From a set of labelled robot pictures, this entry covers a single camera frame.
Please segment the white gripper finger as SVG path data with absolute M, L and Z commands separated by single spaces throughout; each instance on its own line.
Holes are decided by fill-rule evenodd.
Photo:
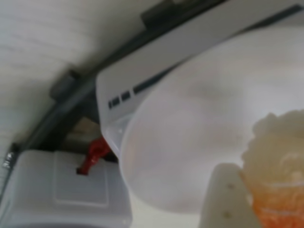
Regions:
M 213 170 L 200 214 L 200 228 L 260 228 L 259 219 L 248 201 L 250 193 L 232 163 Z

